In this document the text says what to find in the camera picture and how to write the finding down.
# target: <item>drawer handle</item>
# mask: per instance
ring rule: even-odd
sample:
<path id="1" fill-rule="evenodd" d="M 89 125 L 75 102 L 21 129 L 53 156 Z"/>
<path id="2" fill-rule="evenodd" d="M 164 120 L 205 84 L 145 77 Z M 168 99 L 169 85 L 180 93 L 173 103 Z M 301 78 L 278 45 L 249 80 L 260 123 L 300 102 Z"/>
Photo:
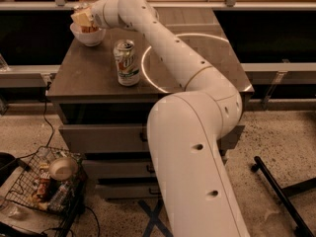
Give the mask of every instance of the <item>drawer handle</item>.
<path id="1" fill-rule="evenodd" d="M 154 169 L 154 167 L 152 165 L 147 165 L 146 169 L 151 174 L 155 173 L 155 169 Z"/>
<path id="2" fill-rule="evenodd" d="M 158 191 L 158 192 L 153 192 L 153 191 L 151 190 L 151 188 L 149 188 L 149 193 L 150 193 L 151 195 L 158 195 L 158 196 L 161 196 L 161 192 L 160 192 L 160 191 Z"/>
<path id="3" fill-rule="evenodd" d="M 148 142 L 147 136 L 143 132 L 139 133 L 139 137 L 142 142 Z"/>

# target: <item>silver can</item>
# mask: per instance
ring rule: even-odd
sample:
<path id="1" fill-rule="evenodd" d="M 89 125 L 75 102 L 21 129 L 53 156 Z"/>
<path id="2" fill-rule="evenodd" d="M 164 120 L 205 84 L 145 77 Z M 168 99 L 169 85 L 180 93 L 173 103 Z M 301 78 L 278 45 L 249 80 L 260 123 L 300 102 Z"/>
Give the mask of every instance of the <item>silver can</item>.
<path id="1" fill-rule="evenodd" d="M 114 55 L 118 70 L 118 81 L 123 86 L 132 86 L 139 82 L 139 67 L 136 64 L 135 45 L 130 39 L 116 42 Z"/>

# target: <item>concrete floor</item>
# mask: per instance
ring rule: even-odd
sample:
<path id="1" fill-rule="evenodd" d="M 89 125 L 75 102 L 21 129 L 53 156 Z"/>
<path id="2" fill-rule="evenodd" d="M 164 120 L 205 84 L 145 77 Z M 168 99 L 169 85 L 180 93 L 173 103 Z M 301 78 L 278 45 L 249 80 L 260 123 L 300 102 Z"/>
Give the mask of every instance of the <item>concrete floor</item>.
<path id="1" fill-rule="evenodd" d="M 9 105 L 7 113 L 0 117 L 0 152 L 24 156 L 47 144 L 51 129 L 43 119 L 43 108 L 43 104 Z M 273 102 L 269 103 L 268 111 L 251 103 L 242 117 L 245 128 L 236 148 L 226 154 L 226 169 L 253 237 L 294 236 L 295 224 L 286 209 L 261 171 L 253 173 L 250 167 L 254 157 L 261 156 L 282 187 L 316 177 L 315 110 L 315 102 Z M 51 105 L 46 117 L 56 128 L 49 145 L 66 148 L 57 130 L 61 121 Z M 11 175 L 0 188 L 0 195 L 7 193 L 20 172 L 18 168 Z M 105 201 L 94 193 L 93 186 L 93 182 L 88 181 L 85 204 L 96 213 L 101 236 L 171 236 L 168 235 L 171 231 L 168 217 L 163 206 L 160 210 L 159 198 Z M 293 197 L 291 201 L 316 234 L 316 191 Z M 36 232 L 58 226 L 59 219 L 55 216 L 26 208 L 23 211 L 26 215 L 22 220 L 0 214 L 0 221 Z M 75 236 L 97 236 L 97 224 L 89 210 L 76 218 L 71 229 Z M 46 233 L 54 236 L 53 231 Z"/>

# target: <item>gray drawer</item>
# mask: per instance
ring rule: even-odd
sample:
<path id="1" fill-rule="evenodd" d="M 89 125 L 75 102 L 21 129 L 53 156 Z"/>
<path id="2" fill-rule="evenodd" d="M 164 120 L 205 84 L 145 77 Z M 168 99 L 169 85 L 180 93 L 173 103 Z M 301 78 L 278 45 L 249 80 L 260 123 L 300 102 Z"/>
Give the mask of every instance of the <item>gray drawer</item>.
<path id="1" fill-rule="evenodd" d="M 161 196 L 158 183 L 125 185 L 97 185 L 96 192 L 101 198 L 157 198 Z"/>
<path id="2" fill-rule="evenodd" d="M 82 155 L 149 152 L 145 124 L 68 124 L 59 131 L 69 149 Z"/>
<path id="3" fill-rule="evenodd" d="M 150 159 L 84 160 L 83 168 L 90 179 L 155 177 Z"/>

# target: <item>white robotic arm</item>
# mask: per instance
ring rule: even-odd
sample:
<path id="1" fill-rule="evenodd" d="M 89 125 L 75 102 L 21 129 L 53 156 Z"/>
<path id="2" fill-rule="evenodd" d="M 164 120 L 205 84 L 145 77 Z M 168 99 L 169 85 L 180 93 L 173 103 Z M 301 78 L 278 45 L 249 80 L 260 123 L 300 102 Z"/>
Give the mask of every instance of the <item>white robotic arm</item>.
<path id="1" fill-rule="evenodd" d="M 217 148 L 242 114 L 236 88 L 166 29 L 145 0 L 100 0 L 94 24 L 142 33 L 185 92 L 156 103 L 150 153 L 174 236 L 249 236 Z"/>

